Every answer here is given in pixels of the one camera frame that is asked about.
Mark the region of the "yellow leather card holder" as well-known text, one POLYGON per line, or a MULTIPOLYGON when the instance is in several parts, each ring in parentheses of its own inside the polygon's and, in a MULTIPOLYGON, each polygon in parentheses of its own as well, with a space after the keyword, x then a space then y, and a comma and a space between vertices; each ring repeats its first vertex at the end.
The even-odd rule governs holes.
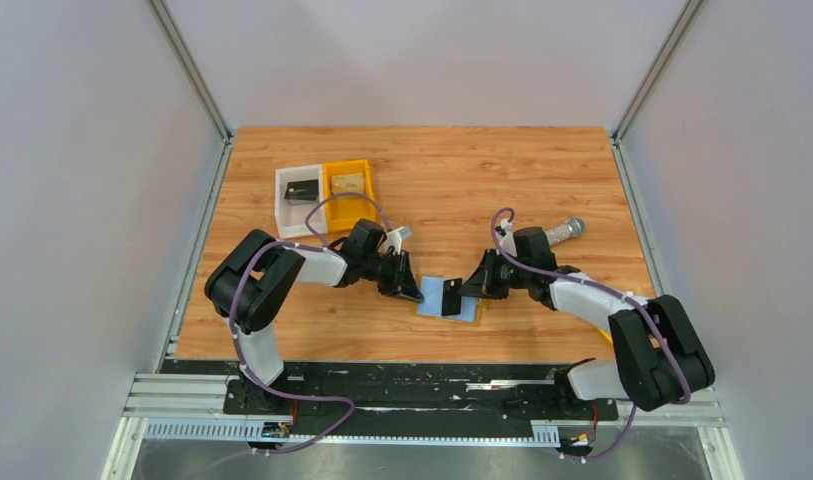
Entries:
POLYGON ((423 301, 414 305, 412 313, 419 317, 476 326, 488 307, 487 300, 459 293, 462 278, 422 276, 418 286, 423 301))

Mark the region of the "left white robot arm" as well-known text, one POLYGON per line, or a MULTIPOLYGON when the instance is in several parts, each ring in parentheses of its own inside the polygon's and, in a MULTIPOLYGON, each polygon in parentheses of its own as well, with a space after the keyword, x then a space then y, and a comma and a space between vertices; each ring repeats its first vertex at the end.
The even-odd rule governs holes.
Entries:
POLYGON ((284 361, 275 319, 295 284, 344 288, 366 280, 384 297, 424 300, 401 233, 362 218, 348 236, 313 247, 254 229, 210 274, 204 294, 230 328, 242 374, 253 382, 250 400, 261 411, 278 412, 288 400, 278 379, 284 361))

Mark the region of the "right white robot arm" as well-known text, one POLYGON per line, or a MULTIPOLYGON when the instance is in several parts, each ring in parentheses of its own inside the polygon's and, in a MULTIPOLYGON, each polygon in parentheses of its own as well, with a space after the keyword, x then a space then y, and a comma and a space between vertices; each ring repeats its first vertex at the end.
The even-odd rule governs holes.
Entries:
POLYGON ((613 360, 582 360, 561 370, 552 392, 557 411, 574 418, 593 400, 615 399, 650 412, 686 403, 692 393, 712 386, 714 367, 680 300, 621 292, 559 265, 552 248, 574 235, 566 227, 498 227, 494 247, 458 289, 463 297, 488 300, 524 290, 548 309, 607 333, 613 360))

